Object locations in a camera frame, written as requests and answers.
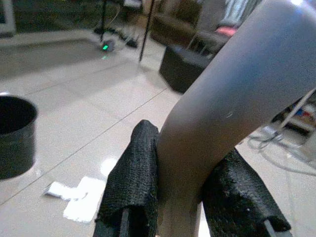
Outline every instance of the black pot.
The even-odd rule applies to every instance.
[[[34,164],[36,107],[30,102],[0,96],[0,179],[28,171]]]

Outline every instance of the white cable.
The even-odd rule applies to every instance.
[[[268,139],[261,139],[261,137],[255,137],[255,136],[248,136],[249,137],[249,140],[248,140],[248,145],[250,148],[252,149],[256,149],[259,151],[259,154],[266,160],[268,161],[269,163],[271,163],[272,165],[280,168],[280,169],[283,169],[283,170],[286,170],[288,172],[292,172],[292,173],[297,173],[297,174],[304,174],[304,175],[309,175],[309,176],[313,176],[313,177],[316,177],[316,173],[312,173],[312,172],[305,172],[305,171],[301,171],[301,170],[297,170],[297,169],[293,169],[293,168],[290,168],[290,167],[286,167],[284,165],[281,165],[277,162],[275,162],[274,160],[272,160],[268,155],[266,155],[264,153],[264,148],[267,147],[271,142],[274,142],[276,143],[277,145],[279,145],[281,148],[285,149],[287,152],[291,153],[292,156],[297,156],[297,154],[295,154],[294,152],[292,152],[292,150],[295,150],[295,147],[291,147],[291,146],[288,146],[284,143],[281,142],[281,139],[280,139],[280,136],[279,134],[271,137],[271,138],[268,138]],[[259,145],[256,147],[254,146],[251,141],[252,140],[256,140],[259,143]]]
[[[117,14],[115,15],[115,17],[113,17],[113,19],[109,22],[109,24],[106,25],[105,28],[108,28],[108,27],[114,22],[114,20],[117,18],[117,16],[119,15],[119,12],[120,12],[120,5],[117,4],[116,7],[117,7]]]

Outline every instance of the white floor tile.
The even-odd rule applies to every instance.
[[[53,181],[76,187],[83,176],[107,179],[107,169],[127,147],[132,127],[120,122],[27,189],[0,206],[0,235],[6,237],[91,237],[94,222],[82,224],[63,217],[67,202],[43,197]]]
[[[0,57],[0,91],[15,95],[29,94],[54,85],[45,73],[15,55]]]
[[[162,62],[163,60],[163,56],[164,56],[164,53],[156,53],[156,54],[152,54],[151,57]]]
[[[0,203],[118,121],[60,86],[28,95],[27,99],[39,110],[36,165],[22,177],[1,181],[0,188],[6,192],[0,193]]]
[[[134,62],[139,61],[140,51],[140,47],[138,47],[138,49],[134,49],[127,46],[120,46],[120,48],[116,49],[117,54],[119,54],[121,57],[126,58],[128,60],[132,60]]]
[[[144,56],[141,63],[143,67],[149,68],[154,71],[159,71],[161,60],[152,56]]]
[[[117,53],[105,53],[88,40],[48,43],[17,53],[24,61],[44,71],[52,80],[65,82],[123,63]]]
[[[293,237],[296,237],[296,225],[297,223],[295,222],[293,216],[289,216],[289,215],[285,215],[287,221],[289,222],[291,229],[290,229],[290,233],[292,234]]]
[[[154,41],[150,37],[148,37],[144,49],[144,55],[156,55],[156,56],[162,56],[164,54],[164,51],[166,49],[166,46]]]
[[[147,119],[161,130],[168,114],[178,101],[178,99],[173,98],[173,96],[179,96],[178,99],[180,99],[180,95],[173,93],[169,89],[163,91],[126,117],[124,121],[135,126],[140,120]]]
[[[316,233],[316,177],[291,173],[290,178],[295,220]]]
[[[300,224],[296,225],[294,237],[315,237],[315,236],[316,236],[315,230],[311,230]]]
[[[85,100],[123,118],[153,98],[166,86],[147,79],[137,63],[127,63],[65,84]]]

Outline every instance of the black foam padding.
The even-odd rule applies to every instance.
[[[259,175],[236,149],[213,169],[202,200],[212,237],[269,237],[267,219],[275,231],[291,229]]]
[[[128,207],[131,210],[131,236],[155,236],[157,137],[158,129],[149,121],[142,120],[134,128],[128,147],[108,177],[100,205],[98,220],[102,220],[107,228],[117,228],[122,210]]]

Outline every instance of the black ottoman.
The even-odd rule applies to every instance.
[[[211,60],[181,46],[171,45],[164,53],[159,72],[173,90],[184,93]]]

